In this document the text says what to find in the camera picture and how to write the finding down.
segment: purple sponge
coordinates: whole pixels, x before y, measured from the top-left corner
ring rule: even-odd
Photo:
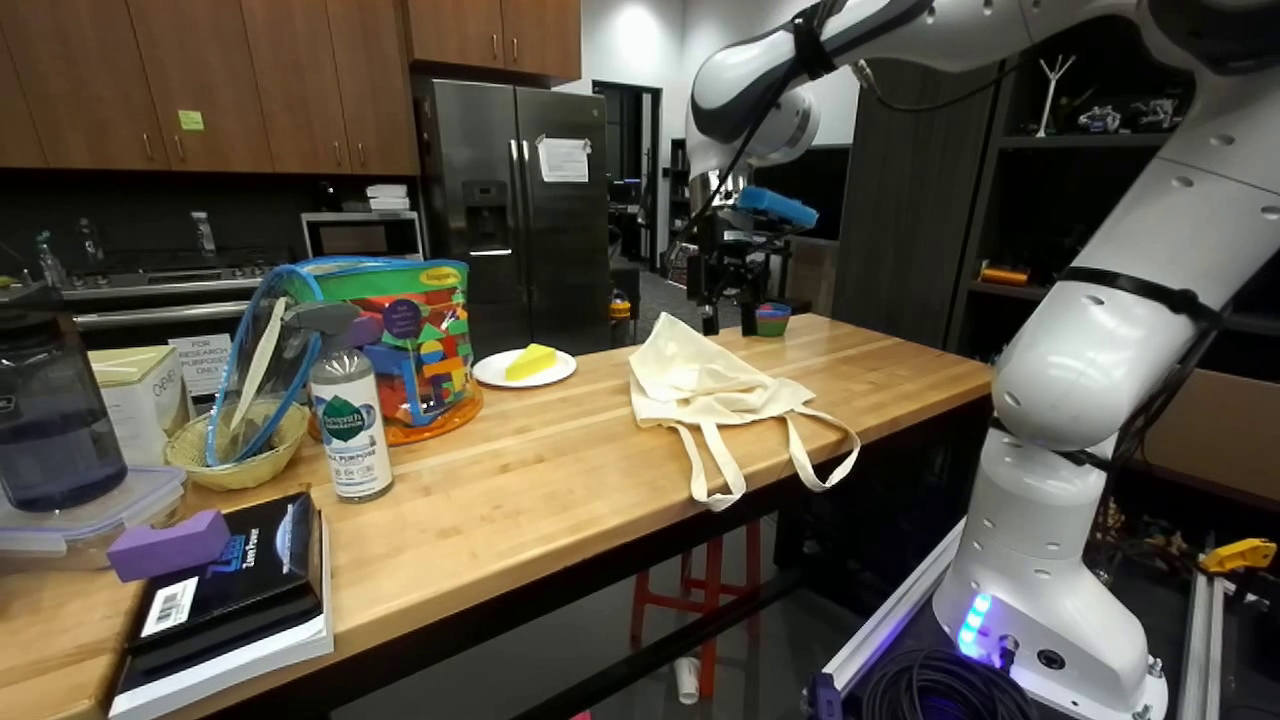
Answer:
[[[220,512],[199,512],[170,527],[126,527],[109,550],[109,562],[114,578],[126,583],[126,579],[153,579],[153,578],[170,578],[185,567],[211,565],[220,562],[226,542],[231,542],[226,519]]]

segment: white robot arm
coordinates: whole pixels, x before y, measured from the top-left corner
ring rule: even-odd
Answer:
[[[1004,430],[985,441],[931,613],[968,656],[1016,640],[1013,680],[1035,700],[1119,720],[1164,715],[1169,690],[1078,553],[1119,430],[1280,247],[1280,0],[824,0],[716,53],[690,126],[745,164],[774,164],[817,131],[793,89],[830,60],[960,74],[1090,15],[1127,15],[1150,58],[1195,76],[1195,105],[1000,352]]]

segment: wooden countertop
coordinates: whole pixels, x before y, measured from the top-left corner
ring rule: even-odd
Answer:
[[[817,392],[817,409],[865,441],[910,430],[989,392],[989,365],[931,352],[824,316],[794,316],[782,341],[721,335],[764,372]],[[799,421],[817,462],[839,436]],[[779,424],[725,434],[751,489],[782,479]],[[636,430],[629,350],[579,355],[579,372],[540,392],[488,392],[483,411],[432,445],[395,450],[395,489],[340,504],[314,450],[255,493],[186,493],[185,512],[240,507],[312,489],[332,534],[336,652],[255,686],[220,707],[460,610],[532,583],[583,555],[699,512],[676,434]],[[112,574],[0,578],[3,715],[101,715],[135,588]]]

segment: black blender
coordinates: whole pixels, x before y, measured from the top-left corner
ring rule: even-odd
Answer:
[[[60,294],[0,294],[0,493],[21,512],[60,512],[126,477],[104,395]]]

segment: upper cabinet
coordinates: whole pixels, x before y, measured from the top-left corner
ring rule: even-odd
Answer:
[[[416,126],[400,0],[326,0],[332,60],[347,126],[347,169],[410,176]]]
[[[226,0],[126,0],[126,7],[170,164],[272,169],[243,7]]]
[[[502,68],[502,0],[408,0],[410,60]]]
[[[410,176],[405,0],[0,0],[0,169]]]
[[[280,174],[416,174],[395,0],[243,0],[243,20]]]
[[[347,127],[326,15],[314,0],[243,0],[243,23],[275,169],[340,174]]]
[[[0,164],[38,169],[38,138],[0,34]]]
[[[47,169],[164,169],[124,0],[0,0],[0,34]]]
[[[579,0],[502,0],[507,64],[529,76],[579,76]]]
[[[579,76],[579,0],[408,0],[410,60]]]

